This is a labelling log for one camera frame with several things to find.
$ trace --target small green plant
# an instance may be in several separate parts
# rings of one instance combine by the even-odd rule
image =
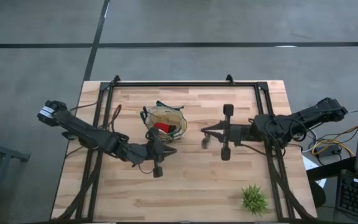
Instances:
[[[248,209],[253,215],[262,214],[266,211],[266,196],[260,190],[260,187],[248,186],[245,190],[242,189],[242,207]]]

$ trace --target black robotic arm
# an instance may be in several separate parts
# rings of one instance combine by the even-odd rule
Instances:
[[[223,143],[221,158],[230,159],[228,142],[240,146],[241,141],[262,142],[269,139],[274,147],[284,148],[292,140],[302,141],[309,129],[330,121],[340,121],[347,114],[345,107],[342,107],[337,100],[325,98],[316,105],[293,113],[291,115],[260,114],[254,119],[249,119],[251,124],[230,124],[230,117],[234,113],[233,105],[224,105],[223,113],[225,120],[214,126],[201,129],[206,135],[202,145],[208,145],[210,136],[216,137]]]
[[[95,128],[83,120],[73,116],[66,104],[59,101],[47,101],[37,115],[38,119],[49,126],[61,126],[70,134],[77,136],[80,144],[88,149],[102,150],[105,154],[122,161],[129,161],[133,166],[145,160],[154,161],[154,177],[162,176],[161,162],[165,157],[176,153],[176,149],[161,143],[158,129],[150,129],[146,144],[128,143],[129,137],[118,132]]]

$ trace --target concrete floor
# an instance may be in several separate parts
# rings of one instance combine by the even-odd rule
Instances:
[[[102,5],[0,0],[0,44],[92,43]],[[358,0],[111,0],[101,42],[358,42]],[[90,51],[0,49],[0,144],[31,153],[27,164],[11,164],[0,192],[0,223],[49,218],[67,141],[61,129],[35,116],[46,100],[76,105]],[[358,47],[99,49],[90,80],[116,74],[124,80],[222,80],[228,73],[236,80],[284,80],[293,111],[327,96],[358,109]],[[356,124],[357,113],[317,132]],[[357,137],[348,146],[356,151],[356,144]],[[325,206],[334,205],[335,188],[330,179]],[[357,222],[330,208],[318,214]]]

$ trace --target black keyboard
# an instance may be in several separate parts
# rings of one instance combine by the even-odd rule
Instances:
[[[336,208],[358,216],[358,175],[342,170],[338,177]]]

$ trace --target wooden table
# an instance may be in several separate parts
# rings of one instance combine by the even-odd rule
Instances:
[[[96,101],[100,82],[85,82],[79,105]],[[268,81],[275,114],[290,114],[283,81]],[[118,104],[122,111],[114,123],[116,131],[130,137],[129,142],[145,143],[147,128],[140,119],[143,106],[155,106],[157,100],[170,106],[184,106],[188,129],[183,139],[170,144],[178,153],[162,163],[163,177],[146,175],[131,163],[104,155],[99,181],[94,221],[112,222],[244,222],[277,220],[273,203],[267,160],[244,147],[231,145],[230,161],[221,160],[222,144],[212,139],[202,149],[200,128],[224,119],[223,104],[234,105],[233,123],[248,124],[258,114],[255,92],[249,87],[115,87],[111,109]],[[79,109],[77,117],[92,123],[95,106]],[[104,108],[100,116],[102,123]],[[248,142],[265,151],[263,144]],[[71,142],[68,152],[76,149]],[[59,216],[78,193],[86,158],[86,149],[70,155],[64,163],[52,217]],[[284,157],[288,181],[306,210],[316,216],[313,198],[298,147],[287,147]],[[152,170],[151,161],[141,165]],[[258,185],[267,196],[268,210],[262,217],[251,215],[241,207],[241,188]],[[281,194],[284,214],[287,214]],[[85,200],[84,214],[88,211]]]

